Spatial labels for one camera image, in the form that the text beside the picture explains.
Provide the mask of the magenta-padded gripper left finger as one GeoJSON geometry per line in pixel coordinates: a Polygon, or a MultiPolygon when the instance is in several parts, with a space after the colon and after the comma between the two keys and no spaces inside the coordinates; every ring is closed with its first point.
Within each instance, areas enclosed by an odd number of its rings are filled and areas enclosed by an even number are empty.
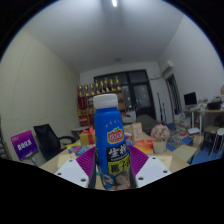
{"type": "Polygon", "coordinates": [[[77,159],[68,159],[55,175],[83,188],[94,189],[96,185],[95,147],[77,159]]]}

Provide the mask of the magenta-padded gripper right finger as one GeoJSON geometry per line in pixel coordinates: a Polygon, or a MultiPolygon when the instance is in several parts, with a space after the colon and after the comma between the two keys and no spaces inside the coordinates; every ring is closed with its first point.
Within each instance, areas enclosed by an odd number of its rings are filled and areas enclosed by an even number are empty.
{"type": "Polygon", "coordinates": [[[132,188],[141,188],[171,174],[157,156],[148,156],[134,146],[130,151],[130,184],[132,188]]]}

